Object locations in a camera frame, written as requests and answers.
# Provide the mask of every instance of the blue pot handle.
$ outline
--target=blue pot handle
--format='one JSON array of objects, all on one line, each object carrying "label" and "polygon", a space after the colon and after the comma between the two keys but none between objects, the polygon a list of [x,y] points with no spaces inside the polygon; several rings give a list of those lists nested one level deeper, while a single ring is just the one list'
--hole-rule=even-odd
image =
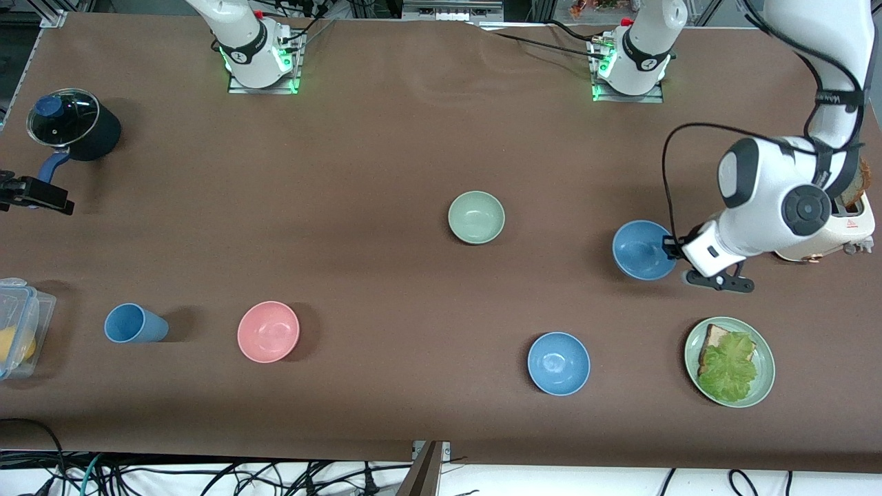
[{"label": "blue pot handle", "polygon": [[43,183],[51,183],[52,175],[55,174],[55,169],[58,169],[59,165],[70,159],[71,155],[67,152],[56,152],[50,155],[43,163],[42,167],[40,167],[40,174],[37,175],[37,179],[40,179]]}]

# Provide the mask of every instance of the green bowl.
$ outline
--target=green bowl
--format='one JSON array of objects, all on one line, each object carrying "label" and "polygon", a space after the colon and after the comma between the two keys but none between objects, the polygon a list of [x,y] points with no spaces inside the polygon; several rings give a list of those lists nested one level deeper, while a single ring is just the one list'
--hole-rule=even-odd
[{"label": "green bowl", "polygon": [[[751,340],[757,343],[757,349],[753,352],[753,358],[751,359],[757,367],[757,377],[751,381],[751,391],[747,394],[747,397],[737,402],[718,400],[709,395],[699,384],[699,356],[701,355],[701,347],[705,344],[705,338],[707,337],[707,326],[710,324],[716,324],[730,332],[750,334]],[[689,337],[686,338],[684,359],[689,379],[692,379],[695,387],[705,396],[723,406],[732,408],[752,407],[766,399],[774,384],[774,357],[772,357],[772,350],[769,349],[768,343],[763,339],[763,336],[759,335],[756,329],[741,320],[732,319],[731,317],[711,317],[710,319],[702,320],[697,326],[693,327]]]},{"label": "green bowl", "polygon": [[489,243],[502,232],[505,210],[489,193],[466,192],[450,204],[447,222],[453,234],[466,243]]}]

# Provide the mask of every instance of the blue bowl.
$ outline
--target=blue bowl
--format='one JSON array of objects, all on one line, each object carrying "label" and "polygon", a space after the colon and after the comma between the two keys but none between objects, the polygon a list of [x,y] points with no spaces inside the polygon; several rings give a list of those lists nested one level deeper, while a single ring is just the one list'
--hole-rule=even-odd
[{"label": "blue bowl", "polygon": [[575,337],[561,332],[539,336],[527,355],[530,379],[554,396],[572,395],[588,381],[591,359]]},{"label": "blue bowl", "polygon": [[652,221],[631,221],[612,239],[612,256],[622,272],[641,281],[655,281],[671,273],[676,260],[668,258],[662,237],[670,233]]}]

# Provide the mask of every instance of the teal cable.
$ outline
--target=teal cable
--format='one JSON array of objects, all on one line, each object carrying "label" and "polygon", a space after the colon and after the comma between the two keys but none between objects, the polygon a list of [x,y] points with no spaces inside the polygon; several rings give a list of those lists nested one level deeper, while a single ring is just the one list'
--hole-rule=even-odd
[{"label": "teal cable", "polygon": [[98,459],[101,458],[101,453],[98,453],[91,462],[89,462],[89,466],[86,467],[86,473],[83,474],[83,484],[79,487],[79,496],[86,496],[86,483],[89,482],[89,476],[92,475],[92,470],[95,468],[95,464],[98,462]]}]

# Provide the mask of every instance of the blue lid knob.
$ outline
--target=blue lid knob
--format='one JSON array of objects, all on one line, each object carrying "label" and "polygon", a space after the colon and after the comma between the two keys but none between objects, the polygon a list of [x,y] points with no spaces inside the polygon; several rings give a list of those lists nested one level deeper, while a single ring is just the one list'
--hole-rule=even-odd
[{"label": "blue lid knob", "polygon": [[38,116],[44,117],[61,116],[64,113],[61,98],[57,95],[51,94],[42,96],[40,100],[34,104],[34,112],[36,112]]}]

